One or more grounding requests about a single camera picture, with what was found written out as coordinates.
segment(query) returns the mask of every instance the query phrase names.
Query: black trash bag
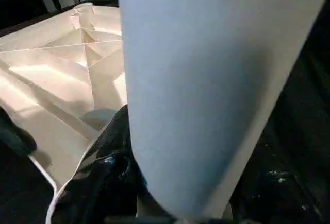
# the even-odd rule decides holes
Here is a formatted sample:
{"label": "black trash bag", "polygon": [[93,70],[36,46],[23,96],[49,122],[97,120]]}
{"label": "black trash bag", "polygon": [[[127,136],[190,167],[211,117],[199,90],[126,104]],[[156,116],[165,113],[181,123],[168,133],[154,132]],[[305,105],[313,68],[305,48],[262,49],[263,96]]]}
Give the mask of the black trash bag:
{"label": "black trash bag", "polygon": [[104,223],[107,216],[135,217],[141,182],[131,151],[126,105],[85,155],[55,206],[52,223]]}
{"label": "black trash bag", "polygon": [[14,124],[2,107],[0,107],[0,142],[5,143],[20,157],[25,157],[37,149],[33,137]]}

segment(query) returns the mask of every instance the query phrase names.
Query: dark object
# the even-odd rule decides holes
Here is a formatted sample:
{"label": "dark object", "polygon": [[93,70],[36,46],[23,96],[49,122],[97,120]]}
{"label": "dark object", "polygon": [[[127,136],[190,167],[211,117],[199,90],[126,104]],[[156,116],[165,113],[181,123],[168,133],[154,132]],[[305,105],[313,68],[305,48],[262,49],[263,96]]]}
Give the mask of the dark object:
{"label": "dark object", "polygon": [[52,222],[103,223],[107,216],[134,217],[140,182],[124,106],[86,154],[59,199]]}
{"label": "dark object", "polygon": [[323,223],[269,121],[232,197],[236,218],[260,223]]}
{"label": "dark object", "polygon": [[[36,149],[34,139],[17,127],[0,107],[1,223],[44,223],[53,189],[26,156]],[[33,202],[33,208],[27,203]]]}
{"label": "dark object", "polygon": [[0,29],[48,13],[43,0],[0,0]]}
{"label": "dark object", "polygon": [[33,137],[14,124],[2,107],[0,107],[0,142],[5,143],[21,157],[27,156],[37,149]]}

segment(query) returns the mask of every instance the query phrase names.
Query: gray cylinder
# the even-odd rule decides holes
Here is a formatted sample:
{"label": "gray cylinder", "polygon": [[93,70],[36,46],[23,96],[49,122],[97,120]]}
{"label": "gray cylinder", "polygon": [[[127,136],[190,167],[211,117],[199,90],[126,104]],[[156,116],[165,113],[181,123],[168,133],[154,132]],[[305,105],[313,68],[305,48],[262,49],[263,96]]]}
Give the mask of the gray cylinder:
{"label": "gray cylinder", "polygon": [[221,216],[323,0],[120,0],[134,156],[171,214]]}

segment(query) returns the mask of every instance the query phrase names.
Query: white paper tube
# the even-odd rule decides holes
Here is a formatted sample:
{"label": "white paper tube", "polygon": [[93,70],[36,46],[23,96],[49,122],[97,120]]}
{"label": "white paper tube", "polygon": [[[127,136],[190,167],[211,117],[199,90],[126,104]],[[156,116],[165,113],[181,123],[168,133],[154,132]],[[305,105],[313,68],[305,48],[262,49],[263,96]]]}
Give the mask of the white paper tube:
{"label": "white paper tube", "polygon": [[324,0],[120,0],[134,156],[181,218],[221,216]]}

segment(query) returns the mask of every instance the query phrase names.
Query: black plastic bag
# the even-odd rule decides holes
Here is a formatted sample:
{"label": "black plastic bag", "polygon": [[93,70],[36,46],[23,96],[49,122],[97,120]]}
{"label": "black plastic bag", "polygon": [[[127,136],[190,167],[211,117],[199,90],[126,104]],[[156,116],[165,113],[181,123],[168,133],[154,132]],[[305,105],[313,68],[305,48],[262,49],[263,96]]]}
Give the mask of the black plastic bag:
{"label": "black plastic bag", "polygon": [[135,217],[141,182],[131,152],[126,105],[87,152],[57,202],[52,223],[103,223],[107,216]]}

